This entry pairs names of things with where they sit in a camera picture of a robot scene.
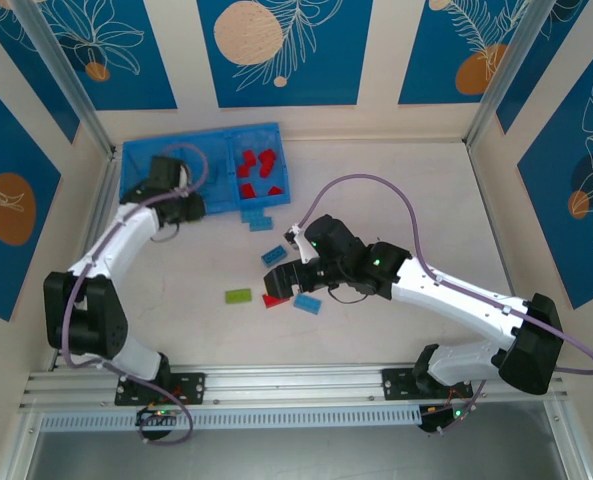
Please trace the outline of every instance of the white floor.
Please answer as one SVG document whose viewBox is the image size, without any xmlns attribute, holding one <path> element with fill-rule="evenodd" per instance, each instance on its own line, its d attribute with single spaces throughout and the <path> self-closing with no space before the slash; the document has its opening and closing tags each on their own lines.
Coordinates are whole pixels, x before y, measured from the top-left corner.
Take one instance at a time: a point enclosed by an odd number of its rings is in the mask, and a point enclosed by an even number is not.
<svg viewBox="0 0 593 480">
<path fill-rule="evenodd" d="M 286 142 L 292 203 L 266 209 L 269 232 L 249 232 L 239 212 L 210 216 L 181 228 L 164 244 L 150 243 L 119 286 L 130 328 L 175 365 L 260 365 L 415 361 L 431 343 L 459 343 L 475 335 L 430 311 L 369 298 L 341 305 L 325 290 L 318 316 L 289 303 L 266 310 L 267 269 L 260 256 L 282 244 L 315 195 L 330 180 L 365 172 L 398 185 L 416 208 L 426 259 L 487 289 L 509 293 L 465 148 L 452 144 Z M 384 186 L 368 180 L 341 184 L 312 219 L 330 215 L 371 243 L 380 238 L 413 249 L 409 216 Z M 253 301 L 226 305 L 225 291 L 251 288 Z M 358 293 L 341 287 L 342 299 Z"/>
</svg>

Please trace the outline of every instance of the red block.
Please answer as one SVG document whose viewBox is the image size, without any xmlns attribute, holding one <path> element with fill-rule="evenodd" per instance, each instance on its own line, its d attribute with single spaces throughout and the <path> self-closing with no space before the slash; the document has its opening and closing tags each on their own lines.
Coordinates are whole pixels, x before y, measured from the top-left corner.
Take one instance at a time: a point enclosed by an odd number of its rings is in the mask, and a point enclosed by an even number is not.
<svg viewBox="0 0 593 480">
<path fill-rule="evenodd" d="M 276 161 L 276 153 L 270 148 L 269 150 L 265 150 L 260 155 L 258 155 L 258 159 L 263 165 L 266 163 L 271 163 L 273 165 L 274 161 Z"/>
<path fill-rule="evenodd" d="M 272 170 L 274 169 L 274 162 L 267 162 L 267 163 L 263 163 L 263 166 L 260 167 L 260 178 L 267 178 L 269 177 L 269 174 L 272 173 Z"/>
<path fill-rule="evenodd" d="M 249 177 L 249 165 L 239 165 L 236 171 L 238 178 Z"/>
<path fill-rule="evenodd" d="M 251 150 L 245 150 L 243 152 L 243 160 L 245 161 L 245 165 L 248 167 L 253 167 L 256 165 L 256 156 Z"/>
<path fill-rule="evenodd" d="M 263 294 L 263 302 L 265 302 L 265 308 L 272 308 L 281 303 L 289 302 L 289 298 L 275 298 Z"/>
<path fill-rule="evenodd" d="M 241 185 L 240 192 L 243 198 L 256 198 L 256 192 L 251 183 L 244 183 Z"/>
</svg>

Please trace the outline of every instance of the blue plastic bin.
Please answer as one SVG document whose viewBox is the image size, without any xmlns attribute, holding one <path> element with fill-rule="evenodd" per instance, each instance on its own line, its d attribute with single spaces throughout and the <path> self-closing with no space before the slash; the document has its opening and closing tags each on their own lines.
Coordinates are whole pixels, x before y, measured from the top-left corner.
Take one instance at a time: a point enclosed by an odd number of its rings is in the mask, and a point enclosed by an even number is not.
<svg viewBox="0 0 593 480">
<path fill-rule="evenodd" d="M 290 202 L 287 165 L 280 130 L 276 123 L 125 142 L 120 179 L 121 197 L 147 177 L 153 156 L 160 155 L 170 145 L 182 143 L 195 145 L 207 156 L 209 174 L 198 193 L 205 200 L 208 214 L 270 207 Z M 276 163 L 268 178 L 260 178 L 260 161 L 250 169 L 249 177 L 237 178 L 236 167 L 244 163 L 245 150 L 252 150 L 258 158 L 261 152 L 270 148 L 276 153 Z M 201 176 L 202 162 L 193 150 L 179 146 L 168 150 L 165 155 L 184 160 L 192 172 L 192 178 L 198 179 Z M 256 198 L 241 198 L 240 186 L 244 183 L 252 184 Z M 273 186 L 282 189 L 283 193 L 267 195 Z"/>
</svg>

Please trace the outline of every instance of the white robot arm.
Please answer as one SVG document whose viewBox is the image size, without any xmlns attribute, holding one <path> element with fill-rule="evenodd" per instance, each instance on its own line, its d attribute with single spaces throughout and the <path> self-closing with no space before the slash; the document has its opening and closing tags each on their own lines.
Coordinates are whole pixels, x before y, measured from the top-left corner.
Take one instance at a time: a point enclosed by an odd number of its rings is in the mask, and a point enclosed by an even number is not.
<svg viewBox="0 0 593 480">
<path fill-rule="evenodd" d="M 70 352 L 100 357 L 128 375 L 165 384 L 169 378 L 167 358 L 142 345 L 130 333 L 115 286 L 160 228 L 205 215 L 203 200 L 196 193 L 156 202 L 151 207 L 139 206 L 184 188 L 187 183 L 188 171 L 182 161 L 154 157 L 148 178 L 123 196 L 112 223 L 90 251 L 66 273 L 52 272 L 46 278 L 43 291 L 47 337 L 52 347 L 62 348 L 66 304 L 75 282 L 84 275 L 68 319 Z"/>
<path fill-rule="evenodd" d="M 407 250 L 386 242 L 365 246 L 343 222 L 329 215 L 315 220 L 305 231 L 294 225 L 285 238 L 299 250 L 301 259 L 279 265 L 265 277 L 269 295 L 291 297 L 292 285 L 311 292 L 346 283 L 364 295 L 434 310 L 485 339 L 454 347 L 425 347 L 413 372 L 424 395 L 431 397 L 459 382 L 499 376 L 528 393 L 547 391 L 562 340 L 524 322 L 516 312 L 560 330 L 556 307 L 549 298 L 539 294 L 531 301 L 507 297 L 426 266 L 428 274 L 420 259 Z"/>
</svg>

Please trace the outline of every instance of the green toy brick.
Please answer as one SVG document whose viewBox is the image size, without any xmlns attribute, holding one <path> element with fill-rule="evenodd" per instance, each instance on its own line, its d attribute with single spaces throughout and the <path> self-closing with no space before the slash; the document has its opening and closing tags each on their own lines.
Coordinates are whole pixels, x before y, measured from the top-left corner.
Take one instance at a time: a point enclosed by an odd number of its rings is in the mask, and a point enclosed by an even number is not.
<svg viewBox="0 0 593 480">
<path fill-rule="evenodd" d="M 240 290 L 228 290 L 225 292 L 225 303 L 245 303 L 252 301 L 252 291 L 249 288 Z"/>
</svg>

